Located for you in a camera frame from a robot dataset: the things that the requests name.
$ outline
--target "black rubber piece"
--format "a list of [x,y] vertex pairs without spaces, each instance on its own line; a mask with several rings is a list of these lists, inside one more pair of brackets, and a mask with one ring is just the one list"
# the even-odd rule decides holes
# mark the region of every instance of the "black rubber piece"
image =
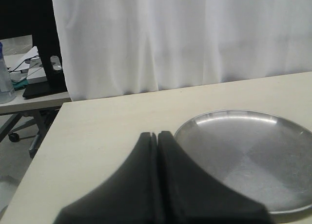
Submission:
[[272,224],[264,205],[224,186],[202,170],[172,134],[158,136],[158,170],[168,223]]
[[12,134],[9,134],[8,136],[11,142],[16,143],[20,141],[20,136],[18,135],[18,133],[12,133]]
[[123,165],[100,187],[65,207],[54,223],[164,223],[156,144],[154,134],[142,133]]

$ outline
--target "black object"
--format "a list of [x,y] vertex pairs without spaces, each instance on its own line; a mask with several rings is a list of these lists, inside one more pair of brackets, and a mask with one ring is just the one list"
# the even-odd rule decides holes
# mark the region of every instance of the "black object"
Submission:
[[9,136],[9,140],[13,143],[20,141],[20,136],[18,135],[18,133],[12,133],[12,134],[9,134],[8,136]]
[[170,132],[142,133],[105,183],[65,207],[55,224],[272,224],[266,208],[208,175]]
[[47,76],[45,88],[30,84],[25,98],[67,91],[63,70],[54,70],[51,56],[62,62],[52,0],[1,0],[0,39],[32,35]]

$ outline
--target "metal plate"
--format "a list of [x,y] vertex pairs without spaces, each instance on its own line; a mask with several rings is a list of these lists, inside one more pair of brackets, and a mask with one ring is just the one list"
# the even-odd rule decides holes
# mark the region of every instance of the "metal plate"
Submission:
[[189,120],[175,139],[206,172],[272,214],[312,207],[312,133],[294,122],[222,110]]

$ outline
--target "monitor stand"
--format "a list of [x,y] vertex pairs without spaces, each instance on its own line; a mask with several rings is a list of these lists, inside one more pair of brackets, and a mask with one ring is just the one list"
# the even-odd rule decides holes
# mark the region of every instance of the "monitor stand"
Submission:
[[65,85],[51,87],[47,81],[27,85],[23,97],[32,99],[67,91]]

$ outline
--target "beige table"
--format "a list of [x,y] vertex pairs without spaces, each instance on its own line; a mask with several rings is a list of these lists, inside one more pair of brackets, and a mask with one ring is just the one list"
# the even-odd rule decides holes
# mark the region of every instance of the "beige table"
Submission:
[[174,133],[219,109],[267,112],[312,130],[312,72],[65,103],[1,223],[52,223],[123,163],[141,132]]

